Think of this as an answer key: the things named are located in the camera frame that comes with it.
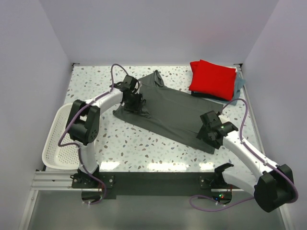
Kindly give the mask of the grey t shirt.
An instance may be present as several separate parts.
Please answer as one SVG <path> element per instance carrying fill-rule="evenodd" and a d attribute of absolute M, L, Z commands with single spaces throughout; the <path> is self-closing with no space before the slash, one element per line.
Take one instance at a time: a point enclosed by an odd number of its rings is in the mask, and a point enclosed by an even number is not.
<path fill-rule="evenodd" d="M 140 82 L 140 93 L 146 100 L 141 114 L 120 106 L 113 111 L 116 118 L 197 150 L 214 153 L 213 147 L 196 136 L 202 126 L 200 116 L 220 111 L 221 104 L 166 87 L 157 70 L 140 78 Z"/>

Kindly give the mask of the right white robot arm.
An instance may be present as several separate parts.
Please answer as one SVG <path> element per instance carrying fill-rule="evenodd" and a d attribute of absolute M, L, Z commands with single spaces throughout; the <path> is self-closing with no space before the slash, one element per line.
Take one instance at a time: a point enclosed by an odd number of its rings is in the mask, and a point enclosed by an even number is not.
<path fill-rule="evenodd" d="M 263 155 L 243 137 L 242 129 L 220 112 L 210 111 L 200 118 L 202 126 L 197 138 L 215 149 L 227 148 L 252 173 L 251 176 L 243 175 L 234 170 L 232 163 L 225 163 L 215 168 L 213 185 L 225 188 L 231 184 L 248 192 L 266 212 L 298 199 L 293 172 L 288 165 L 279 165 Z"/>

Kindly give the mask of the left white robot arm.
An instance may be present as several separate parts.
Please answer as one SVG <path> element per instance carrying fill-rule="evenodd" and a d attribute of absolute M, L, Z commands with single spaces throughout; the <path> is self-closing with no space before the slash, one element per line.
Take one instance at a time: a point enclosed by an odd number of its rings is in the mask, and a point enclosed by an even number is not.
<path fill-rule="evenodd" d="M 82 182 L 89 188 L 99 184 L 95 173 L 98 163 L 94 142 L 99 134 L 101 115 L 112 106 L 123 103 L 128 111 L 140 113 L 145 100 L 139 93 L 141 83 L 126 75 L 123 81 L 112 84 L 111 90 L 93 99 L 72 103 L 64 134 L 69 134 L 72 144 L 78 148 L 79 170 L 84 174 Z"/>

